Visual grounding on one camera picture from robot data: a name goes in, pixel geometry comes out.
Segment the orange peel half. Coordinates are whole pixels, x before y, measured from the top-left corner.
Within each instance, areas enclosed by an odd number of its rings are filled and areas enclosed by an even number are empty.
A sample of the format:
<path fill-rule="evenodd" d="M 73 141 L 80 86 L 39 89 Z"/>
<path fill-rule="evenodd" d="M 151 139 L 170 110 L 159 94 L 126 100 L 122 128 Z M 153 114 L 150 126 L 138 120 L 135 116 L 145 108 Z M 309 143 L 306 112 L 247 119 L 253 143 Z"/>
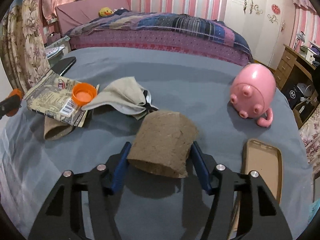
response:
<path fill-rule="evenodd" d="M 23 97 L 24 97 L 24 92 L 21 91 L 20 89 L 16 88 L 12 90 L 12 92 L 7 97 L 7 99 L 9 99 L 9 107 L 8 107 L 6 116 L 12 117 L 18 112 L 21 106 Z"/>

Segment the white wardrobe with decals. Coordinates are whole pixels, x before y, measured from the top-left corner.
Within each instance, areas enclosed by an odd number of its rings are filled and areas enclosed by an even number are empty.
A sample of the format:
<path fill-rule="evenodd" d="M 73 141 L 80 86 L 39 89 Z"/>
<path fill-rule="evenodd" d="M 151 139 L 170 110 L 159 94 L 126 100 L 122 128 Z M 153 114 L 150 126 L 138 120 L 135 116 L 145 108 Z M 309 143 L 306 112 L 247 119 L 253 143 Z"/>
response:
<path fill-rule="evenodd" d="M 277 69 L 295 21 L 293 0 L 227 0 L 225 24 L 248 43 L 258 61 Z"/>

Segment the wooden desk with drawers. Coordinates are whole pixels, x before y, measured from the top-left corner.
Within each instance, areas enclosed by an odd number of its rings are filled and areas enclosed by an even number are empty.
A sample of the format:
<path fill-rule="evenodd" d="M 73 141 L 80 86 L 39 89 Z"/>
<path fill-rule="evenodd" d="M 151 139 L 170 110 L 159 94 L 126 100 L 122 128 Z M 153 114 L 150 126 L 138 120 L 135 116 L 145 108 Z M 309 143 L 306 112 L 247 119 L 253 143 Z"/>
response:
<path fill-rule="evenodd" d="M 277 88 L 285 95 L 298 128 L 306 123 L 319 105 L 312 79 L 315 69 L 300 54 L 285 46 L 274 72 Z"/>

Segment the beige cloth cap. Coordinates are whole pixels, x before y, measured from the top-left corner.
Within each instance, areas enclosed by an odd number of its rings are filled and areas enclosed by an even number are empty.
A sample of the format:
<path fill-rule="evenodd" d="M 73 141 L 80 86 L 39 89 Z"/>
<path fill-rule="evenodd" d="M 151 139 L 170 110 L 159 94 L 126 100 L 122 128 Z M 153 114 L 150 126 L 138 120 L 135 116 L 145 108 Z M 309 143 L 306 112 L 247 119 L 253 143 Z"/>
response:
<path fill-rule="evenodd" d="M 101 106 L 111 106 L 118 112 L 139 120 L 158 111 L 152 103 L 151 93 L 135 77 L 123 77 L 111 82 L 91 102 L 81 107 L 83 111 Z"/>

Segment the pink pig toy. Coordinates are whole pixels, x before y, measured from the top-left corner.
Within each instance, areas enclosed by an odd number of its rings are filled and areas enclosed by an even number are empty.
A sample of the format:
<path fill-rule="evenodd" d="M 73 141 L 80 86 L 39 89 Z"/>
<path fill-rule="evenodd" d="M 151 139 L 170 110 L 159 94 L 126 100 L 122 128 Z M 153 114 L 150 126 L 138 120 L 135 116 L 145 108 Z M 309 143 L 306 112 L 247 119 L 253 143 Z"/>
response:
<path fill-rule="evenodd" d="M 270 127 L 273 121 L 271 102 L 276 93 L 276 81 L 271 71 L 258 63 L 245 66 L 235 77 L 229 101 L 243 119 L 257 120 L 260 127 Z"/>

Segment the printed snack wrapper bag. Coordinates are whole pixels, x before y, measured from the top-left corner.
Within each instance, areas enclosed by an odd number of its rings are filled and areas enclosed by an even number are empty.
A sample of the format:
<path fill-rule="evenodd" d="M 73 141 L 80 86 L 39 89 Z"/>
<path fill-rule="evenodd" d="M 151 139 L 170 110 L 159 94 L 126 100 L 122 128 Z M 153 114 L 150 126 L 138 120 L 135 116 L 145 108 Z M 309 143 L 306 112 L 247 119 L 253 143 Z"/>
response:
<path fill-rule="evenodd" d="M 81 82 L 49 70 L 24 96 L 29 110 L 74 127 L 82 127 L 87 111 L 73 100 L 73 88 Z"/>

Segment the brown cardboard tube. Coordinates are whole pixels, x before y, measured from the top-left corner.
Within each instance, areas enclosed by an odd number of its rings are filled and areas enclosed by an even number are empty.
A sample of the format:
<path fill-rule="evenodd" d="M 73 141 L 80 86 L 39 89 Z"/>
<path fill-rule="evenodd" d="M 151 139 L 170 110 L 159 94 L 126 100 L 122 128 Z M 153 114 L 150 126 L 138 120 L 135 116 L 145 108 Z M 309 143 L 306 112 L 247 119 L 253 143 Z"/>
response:
<path fill-rule="evenodd" d="M 185 178 L 190 148 L 198 133 L 196 125 L 179 112 L 152 112 L 144 118 L 127 159 L 150 174 Z"/>

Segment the patchwork plaid quilt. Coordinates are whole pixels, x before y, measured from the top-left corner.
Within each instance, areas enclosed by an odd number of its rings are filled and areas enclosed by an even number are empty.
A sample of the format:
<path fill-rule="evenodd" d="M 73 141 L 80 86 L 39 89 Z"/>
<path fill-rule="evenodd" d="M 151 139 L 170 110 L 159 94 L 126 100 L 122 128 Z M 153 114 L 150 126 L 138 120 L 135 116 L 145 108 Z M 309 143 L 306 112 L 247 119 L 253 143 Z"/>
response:
<path fill-rule="evenodd" d="M 99 17 L 69 29 L 66 35 L 73 37 L 107 29 L 173 31 L 235 49 L 246 54 L 249 62 L 253 62 L 253 56 L 245 38 L 224 22 L 187 14 L 134 12 L 119 9 L 112 15 Z"/>

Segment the black wallet case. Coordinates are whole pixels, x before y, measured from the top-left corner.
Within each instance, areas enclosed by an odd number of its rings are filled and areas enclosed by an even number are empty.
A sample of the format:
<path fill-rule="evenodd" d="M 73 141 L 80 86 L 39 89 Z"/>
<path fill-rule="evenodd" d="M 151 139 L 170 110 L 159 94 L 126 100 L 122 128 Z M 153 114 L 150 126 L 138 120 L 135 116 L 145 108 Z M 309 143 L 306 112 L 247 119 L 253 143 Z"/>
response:
<path fill-rule="evenodd" d="M 60 76 L 64 76 L 64 74 L 76 63 L 76 57 L 66 57 L 61 59 L 55 65 L 52 66 L 51 70 Z"/>

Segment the floral curtain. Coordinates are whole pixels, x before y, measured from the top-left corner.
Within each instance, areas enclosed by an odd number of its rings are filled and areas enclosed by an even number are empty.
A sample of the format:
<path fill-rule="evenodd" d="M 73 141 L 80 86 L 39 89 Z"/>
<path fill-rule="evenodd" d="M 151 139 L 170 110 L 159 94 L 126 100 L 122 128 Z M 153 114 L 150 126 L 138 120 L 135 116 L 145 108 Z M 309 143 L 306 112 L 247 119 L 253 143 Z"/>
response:
<path fill-rule="evenodd" d="M 50 64 L 41 35 L 37 0 L 23 0 L 1 21 L 1 61 L 11 86 L 27 92 Z"/>

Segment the yellow duck plush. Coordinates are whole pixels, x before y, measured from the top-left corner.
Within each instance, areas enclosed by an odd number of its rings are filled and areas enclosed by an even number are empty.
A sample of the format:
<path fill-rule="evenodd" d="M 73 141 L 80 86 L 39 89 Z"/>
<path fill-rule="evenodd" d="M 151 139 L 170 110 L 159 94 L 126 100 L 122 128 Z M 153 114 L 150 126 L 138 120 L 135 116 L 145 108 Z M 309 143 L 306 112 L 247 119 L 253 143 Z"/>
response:
<path fill-rule="evenodd" d="M 103 7 L 98 12 L 99 17 L 106 17 L 113 14 L 114 14 L 114 11 L 109 7 Z"/>

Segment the tan phone case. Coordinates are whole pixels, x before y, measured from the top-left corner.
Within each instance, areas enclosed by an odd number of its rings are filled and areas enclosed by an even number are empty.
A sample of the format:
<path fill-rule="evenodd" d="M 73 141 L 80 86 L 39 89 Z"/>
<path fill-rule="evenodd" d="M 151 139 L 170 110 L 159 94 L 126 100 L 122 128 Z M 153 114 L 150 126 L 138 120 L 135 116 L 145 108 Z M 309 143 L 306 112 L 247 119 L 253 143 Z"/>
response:
<path fill-rule="evenodd" d="M 257 171 L 272 192 L 278 204 L 281 202 L 283 187 L 283 159 L 281 151 L 275 146 L 269 145 L 258 139 L 249 139 L 243 148 L 241 173 L 249 174 Z M 271 203 L 265 200 L 266 194 L 259 190 L 259 198 L 263 199 L 259 204 L 260 215 L 271 215 Z M 229 238 L 233 238 L 239 223 L 240 215 L 240 193 L 237 193 L 235 206 L 232 214 L 232 229 Z"/>

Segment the small green bedside stool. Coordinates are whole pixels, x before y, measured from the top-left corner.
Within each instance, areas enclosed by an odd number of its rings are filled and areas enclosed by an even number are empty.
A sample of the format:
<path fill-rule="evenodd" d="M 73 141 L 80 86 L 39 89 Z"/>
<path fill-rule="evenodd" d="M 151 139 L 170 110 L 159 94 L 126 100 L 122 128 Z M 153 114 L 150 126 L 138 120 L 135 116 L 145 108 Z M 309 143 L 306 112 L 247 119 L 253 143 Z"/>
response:
<path fill-rule="evenodd" d="M 71 38 L 69 36 L 64 36 L 45 48 L 50 67 L 55 65 L 71 51 L 70 39 Z"/>

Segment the bed with purple sheet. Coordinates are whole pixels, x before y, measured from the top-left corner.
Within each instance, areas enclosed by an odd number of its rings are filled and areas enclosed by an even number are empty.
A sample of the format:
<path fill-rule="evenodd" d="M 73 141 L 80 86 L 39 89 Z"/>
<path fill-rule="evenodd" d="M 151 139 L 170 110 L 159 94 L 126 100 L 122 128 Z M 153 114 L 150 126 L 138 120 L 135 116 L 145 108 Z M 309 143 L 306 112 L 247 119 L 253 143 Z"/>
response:
<path fill-rule="evenodd" d="M 98 12 L 103 7 L 111 8 L 114 13 L 119 9 L 129 10 L 126 0 L 84 0 L 59 5 L 55 11 L 61 34 L 66 35 L 69 29 L 99 18 Z M 73 50 L 89 47 L 127 47 L 200 55 L 243 67 L 250 63 L 248 56 L 240 51 L 173 31 L 107 29 L 70 38 Z"/>

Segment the orange bottle cap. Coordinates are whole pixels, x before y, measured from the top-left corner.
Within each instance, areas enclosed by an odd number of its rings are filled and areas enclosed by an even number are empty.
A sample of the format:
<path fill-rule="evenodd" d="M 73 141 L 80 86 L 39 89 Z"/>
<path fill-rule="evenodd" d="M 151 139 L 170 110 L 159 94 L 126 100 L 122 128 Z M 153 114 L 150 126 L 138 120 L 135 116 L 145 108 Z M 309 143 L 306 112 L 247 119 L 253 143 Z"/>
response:
<path fill-rule="evenodd" d="M 89 83 L 77 83 L 72 89 L 72 100 L 78 106 L 84 106 L 97 96 L 97 89 Z"/>

